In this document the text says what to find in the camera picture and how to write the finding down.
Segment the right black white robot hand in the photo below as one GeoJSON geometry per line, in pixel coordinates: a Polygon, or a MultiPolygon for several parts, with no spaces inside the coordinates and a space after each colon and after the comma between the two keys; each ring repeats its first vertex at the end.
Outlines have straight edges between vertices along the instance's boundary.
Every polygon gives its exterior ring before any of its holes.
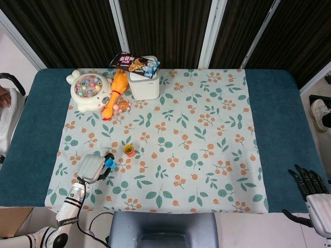
{"type": "Polygon", "coordinates": [[[323,179],[313,170],[294,165],[296,171],[288,170],[294,178],[303,201],[306,204],[309,218],[301,218],[283,209],[282,213],[291,221],[314,228],[323,238],[331,237],[331,193],[323,179]]]}

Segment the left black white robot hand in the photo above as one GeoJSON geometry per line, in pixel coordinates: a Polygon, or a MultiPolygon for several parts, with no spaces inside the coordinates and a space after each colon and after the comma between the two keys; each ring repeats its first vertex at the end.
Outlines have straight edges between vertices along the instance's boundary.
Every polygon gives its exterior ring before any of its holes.
{"type": "Polygon", "coordinates": [[[93,184],[99,180],[105,180],[111,170],[105,166],[105,161],[114,155],[108,153],[105,156],[99,154],[87,154],[78,170],[78,180],[88,184],[93,184]]]}

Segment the orange paw squeeze toy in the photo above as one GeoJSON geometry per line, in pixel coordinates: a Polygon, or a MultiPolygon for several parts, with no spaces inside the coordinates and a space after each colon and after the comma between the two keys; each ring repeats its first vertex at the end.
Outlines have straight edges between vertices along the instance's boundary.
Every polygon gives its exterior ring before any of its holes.
{"type": "Polygon", "coordinates": [[[113,109],[119,113],[130,111],[131,103],[128,100],[120,100],[114,104],[113,109]]]}

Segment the teal fabric table cover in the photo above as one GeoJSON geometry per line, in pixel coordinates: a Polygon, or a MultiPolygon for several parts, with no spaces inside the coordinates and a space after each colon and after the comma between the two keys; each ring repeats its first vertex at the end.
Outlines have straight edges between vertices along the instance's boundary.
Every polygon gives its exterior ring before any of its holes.
{"type": "MultiPolygon", "coordinates": [[[[0,169],[0,207],[42,207],[69,104],[69,69],[43,69],[0,169]]],[[[296,81],[285,70],[247,69],[250,105],[270,212],[305,213],[288,170],[311,169],[326,179],[296,81]]]]}

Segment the white fishing game toy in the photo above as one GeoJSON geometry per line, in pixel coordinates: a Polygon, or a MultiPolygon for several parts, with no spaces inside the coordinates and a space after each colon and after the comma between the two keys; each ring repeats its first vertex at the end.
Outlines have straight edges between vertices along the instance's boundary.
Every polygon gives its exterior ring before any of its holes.
{"type": "Polygon", "coordinates": [[[70,94],[78,111],[98,111],[110,101],[112,79],[96,73],[81,74],[74,70],[66,77],[70,94]]]}

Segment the orange rubber chicken toy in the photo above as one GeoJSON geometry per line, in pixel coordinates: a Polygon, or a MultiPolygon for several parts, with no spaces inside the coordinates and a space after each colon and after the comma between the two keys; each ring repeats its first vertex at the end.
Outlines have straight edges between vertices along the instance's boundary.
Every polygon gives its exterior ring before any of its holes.
{"type": "Polygon", "coordinates": [[[128,84],[129,82],[126,72],[122,69],[118,69],[111,84],[111,98],[102,111],[103,120],[109,120],[112,118],[113,106],[116,103],[117,98],[127,89],[128,84]]]}

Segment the person in white clothes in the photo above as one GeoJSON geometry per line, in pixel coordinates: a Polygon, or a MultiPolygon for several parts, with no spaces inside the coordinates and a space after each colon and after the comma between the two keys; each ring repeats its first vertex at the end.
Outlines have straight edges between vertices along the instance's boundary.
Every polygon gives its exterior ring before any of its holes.
{"type": "Polygon", "coordinates": [[[6,156],[23,112],[26,96],[14,88],[0,86],[0,155],[6,156]]]}

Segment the brown cardboard box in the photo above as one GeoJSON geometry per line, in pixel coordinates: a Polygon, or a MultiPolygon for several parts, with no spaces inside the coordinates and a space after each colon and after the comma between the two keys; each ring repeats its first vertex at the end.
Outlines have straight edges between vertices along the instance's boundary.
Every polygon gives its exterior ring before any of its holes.
{"type": "Polygon", "coordinates": [[[0,208],[0,238],[11,238],[19,230],[33,207],[0,208]]]}

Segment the white desktop trash bin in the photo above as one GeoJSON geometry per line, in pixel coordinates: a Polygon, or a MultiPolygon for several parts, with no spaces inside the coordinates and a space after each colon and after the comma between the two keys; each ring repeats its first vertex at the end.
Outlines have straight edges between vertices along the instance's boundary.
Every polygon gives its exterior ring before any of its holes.
{"type": "MultiPolygon", "coordinates": [[[[157,59],[154,56],[144,56],[144,58],[157,59]]],[[[159,75],[157,71],[151,79],[128,72],[129,86],[135,100],[150,100],[159,97],[159,75]]]]}

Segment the white sneaker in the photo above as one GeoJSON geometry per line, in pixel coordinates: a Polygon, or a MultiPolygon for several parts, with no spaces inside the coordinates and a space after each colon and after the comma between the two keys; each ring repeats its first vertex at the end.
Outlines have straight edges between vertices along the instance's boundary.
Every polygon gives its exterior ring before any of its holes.
{"type": "Polygon", "coordinates": [[[327,129],[331,128],[331,109],[326,106],[322,99],[315,100],[310,110],[320,132],[326,132],[327,129]]]}

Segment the floral leaf print tablecloth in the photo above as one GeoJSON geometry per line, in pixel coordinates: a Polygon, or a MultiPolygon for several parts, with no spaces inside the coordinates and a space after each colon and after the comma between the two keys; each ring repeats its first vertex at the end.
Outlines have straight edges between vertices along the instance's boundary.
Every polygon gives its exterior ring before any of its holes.
{"type": "Polygon", "coordinates": [[[46,207],[59,211],[87,154],[112,153],[116,168],[87,187],[85,210],[267,213],[244,70],[160,70],[159,86],[152,100],[126,90],[130,111],[109,121],[69,103],[46,207]]]}

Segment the dark chocolate snack packet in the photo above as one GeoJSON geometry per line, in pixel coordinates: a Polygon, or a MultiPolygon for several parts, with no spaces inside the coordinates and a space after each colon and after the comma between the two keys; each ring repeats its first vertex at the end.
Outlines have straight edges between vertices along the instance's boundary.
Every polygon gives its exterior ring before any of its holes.
{"type": "Polygon", "coordinates": [[[109,67],[142,75],[143,59],[144,57],[138,57],[130,53],[120,52],[112,59],[109,67]]]}

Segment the black floor stand base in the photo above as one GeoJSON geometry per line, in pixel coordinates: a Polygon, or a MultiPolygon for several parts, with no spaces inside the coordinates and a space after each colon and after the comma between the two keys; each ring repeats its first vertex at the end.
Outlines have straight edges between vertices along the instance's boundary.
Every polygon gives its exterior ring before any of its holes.
{"type": "Polygon", "coordinates": [[[310,95],[309,96],[309,104],[312,105],[314,101],[316,100],[323,100],[324,104],[331,109],[331,97],[325,97],[325,96],[318,96],[318,95],[310,95]]]}

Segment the blue white snack packet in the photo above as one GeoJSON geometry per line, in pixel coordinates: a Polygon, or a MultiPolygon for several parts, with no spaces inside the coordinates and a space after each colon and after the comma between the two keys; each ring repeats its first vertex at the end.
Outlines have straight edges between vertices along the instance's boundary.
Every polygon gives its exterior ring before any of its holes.
{"type": "Polygon", "coordinates": [[[154,58],[144,58],[142,66],[142,75],[151,79],[160,66],[160,62],[154,58]]]}

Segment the dark striped partition panel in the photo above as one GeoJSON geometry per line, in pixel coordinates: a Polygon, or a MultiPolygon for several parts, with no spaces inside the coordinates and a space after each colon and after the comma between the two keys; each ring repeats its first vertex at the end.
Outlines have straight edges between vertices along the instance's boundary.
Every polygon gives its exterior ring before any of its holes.
{"type": "Polygon", "coordinates": [[[246,64],[290,72],[299,89],[331,62],[331,0],[280,0],[246,64]]]}
{"type": "Polygon", "coordinates": [[[47,68],[106,68],[121,51],[109,0],[0,0],[47,68]]]}
{"type": "Polygon", "coordinates": [[[212,0],[119,0],[129,51],[162,69],[198,68],[212,0]]]}
{"type": "Polygon", "coordinates": [[[227,0],[210,69],[240,68],[274,0],[227,0]]]}

